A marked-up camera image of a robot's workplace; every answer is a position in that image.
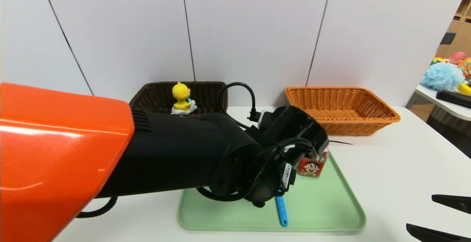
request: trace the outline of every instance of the white wall panel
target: white wall panel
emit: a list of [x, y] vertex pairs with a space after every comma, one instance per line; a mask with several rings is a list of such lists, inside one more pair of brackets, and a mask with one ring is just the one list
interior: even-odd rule
[[[326, 0], [185, 0], [197, 81], [245, 82], [258, 105], [305, 85]], [[229, 105], [249, 105], [229, 90]]]
[[1, 79], [90, 95], [47, 0], [1, 0]]
[[99, 96], [125, 101], [148, 82], [193, 81], [183, 0], [51, 0]]
[[461, 0], [328, 0], [310, 86], [362, 86], [405, 105]]

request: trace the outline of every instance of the blue brush handle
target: blue brush handle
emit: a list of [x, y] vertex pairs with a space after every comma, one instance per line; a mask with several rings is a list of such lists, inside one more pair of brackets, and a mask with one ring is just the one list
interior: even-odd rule
[[288, 215], [286, 214], [286, 207], [284, 206], [283, 196], [275, 196], [276, 209], [278, 210], [278, 218], [283, 227], [288, 226]]

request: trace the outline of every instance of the light green tray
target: light green tray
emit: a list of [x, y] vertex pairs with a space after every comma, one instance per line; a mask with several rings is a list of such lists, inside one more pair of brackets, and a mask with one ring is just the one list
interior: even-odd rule
[[296, 175], [284, 195], [288, 227], [282, 227], [275, 199], [257, 208], [247, 200], [217, 202], [196, 189], [185, 190], [178, 222], [188, 230], [347, 232], [362, 229], [366, 216], [330, 154], [321, 177]]

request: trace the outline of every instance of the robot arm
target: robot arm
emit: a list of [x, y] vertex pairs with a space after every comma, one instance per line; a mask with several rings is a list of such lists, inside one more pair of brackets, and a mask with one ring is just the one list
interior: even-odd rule
[[198, 188], [257, 207], [286, 192], [295, 165], [328, 145], [296, 107], [242, 130], [222, 113], [163, 117], [107, 98], [3, 83], [1, 239], [50, 241], [94, 198]]

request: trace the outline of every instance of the yellow duck toy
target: yellow duck toy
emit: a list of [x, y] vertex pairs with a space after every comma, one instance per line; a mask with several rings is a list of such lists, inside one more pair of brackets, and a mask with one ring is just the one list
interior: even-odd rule
[[190, 114], [197, 109], [195, 101], [190, 99], [190, 91], [187, 85], [180, 82], [173, 86], [172, 94], [177, 102], [172, 107], [172, 114]]

